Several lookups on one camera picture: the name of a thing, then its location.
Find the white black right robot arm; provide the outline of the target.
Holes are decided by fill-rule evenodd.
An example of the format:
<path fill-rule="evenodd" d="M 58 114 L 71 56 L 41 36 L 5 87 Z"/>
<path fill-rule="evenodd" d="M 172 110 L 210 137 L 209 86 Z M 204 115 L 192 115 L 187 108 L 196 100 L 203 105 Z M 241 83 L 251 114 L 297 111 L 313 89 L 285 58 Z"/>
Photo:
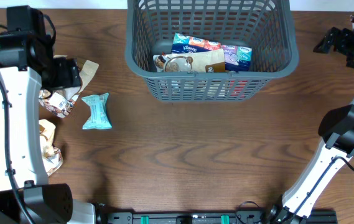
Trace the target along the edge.
<path fill-rule="evenodd" d="M 329 29 L 314 52 L 337 51 L 346 56 L 346 66 L 354 68 L 354 15 L 350 21 L 352 29 Z M 318 134 L 316 153 L 295 184 L 282 195 L 281 204 L 272 207 L 265 223 L 308 223 L 314 203 L 333 176 L 350 165 L 354 157 L 354 99 L 347 106 L 330 110 Z"/>

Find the mint green snack packet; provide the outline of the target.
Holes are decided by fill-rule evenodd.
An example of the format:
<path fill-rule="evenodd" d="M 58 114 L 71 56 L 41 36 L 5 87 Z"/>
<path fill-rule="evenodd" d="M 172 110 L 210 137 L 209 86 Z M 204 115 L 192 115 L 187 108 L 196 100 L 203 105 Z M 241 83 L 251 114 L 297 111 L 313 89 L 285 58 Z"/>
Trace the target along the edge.
<path fill-rule="evenodd" d="M 106 112 L 106 103 L 109 93 L 102 95 L 90 95 L 82 98 L 90 108 L 90 117 L 82 129 L 111 129 L 112 125 Z"/>

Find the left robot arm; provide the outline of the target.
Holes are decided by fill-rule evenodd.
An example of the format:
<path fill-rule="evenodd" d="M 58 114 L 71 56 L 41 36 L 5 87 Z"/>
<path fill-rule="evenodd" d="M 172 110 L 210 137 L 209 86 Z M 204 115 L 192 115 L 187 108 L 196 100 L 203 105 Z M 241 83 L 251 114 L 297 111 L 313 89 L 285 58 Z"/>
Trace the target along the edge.
<path fill-rule="evenodd" d="M 81 84 L 72 58 L 54 57 L 49 16 L 7 8 L 0 34 L 0 223 L 95 223 L 96 208 L 50 184 L 40 150 L 39 92 Z"/>

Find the beige cookie pouch with window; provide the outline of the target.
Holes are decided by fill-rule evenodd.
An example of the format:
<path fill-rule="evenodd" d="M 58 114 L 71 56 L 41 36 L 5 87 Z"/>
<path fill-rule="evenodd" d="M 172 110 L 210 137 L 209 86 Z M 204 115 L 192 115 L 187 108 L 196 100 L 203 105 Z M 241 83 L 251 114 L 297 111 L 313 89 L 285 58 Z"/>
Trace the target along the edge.
<path fill-rule="evenodd" d="M 54 57 L 61 56 L 67 57 L 66 55 L 55 55 Z M 40 105 L 59 118 L 64 118 L 70 114 L 78 97 L 92 81 L 97 70 L 99 69 L 99 64 L 96 62 L 81 58 L 75 59 L 77 60 L 78 68 L 80 71 L 80 87 L 64 88 L 53 91 L 42 88 L 39 91 Z"/>

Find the orange spaghetti packet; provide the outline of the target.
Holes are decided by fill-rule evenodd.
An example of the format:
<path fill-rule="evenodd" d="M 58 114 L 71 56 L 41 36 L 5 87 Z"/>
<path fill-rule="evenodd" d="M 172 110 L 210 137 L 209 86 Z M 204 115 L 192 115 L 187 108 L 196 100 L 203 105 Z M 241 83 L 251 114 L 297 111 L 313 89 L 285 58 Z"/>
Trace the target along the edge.
<path fill-rule="evenodd" d="M 224 100 L 228 97 L 236 98 L 244 90 L 246 80 L 171 80 L 159 81 L 159 90 L 162 99 L 171 100 Z"/>

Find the blue tissue multipack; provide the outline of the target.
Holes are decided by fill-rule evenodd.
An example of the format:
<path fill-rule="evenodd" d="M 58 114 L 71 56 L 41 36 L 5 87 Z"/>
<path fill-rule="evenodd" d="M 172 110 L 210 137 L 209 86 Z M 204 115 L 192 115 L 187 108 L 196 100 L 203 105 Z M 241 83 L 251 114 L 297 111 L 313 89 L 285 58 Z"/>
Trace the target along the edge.
<path fill-rule="evenodd" d="M 223 45 L 198 37 L 176 33 L 171 52 L 174 54 L 199 53 L 212 50 L 224 50 L 225 68 L 228 71 L 247 72 L 251 65 L 252 48 L 237 45 Z"/>

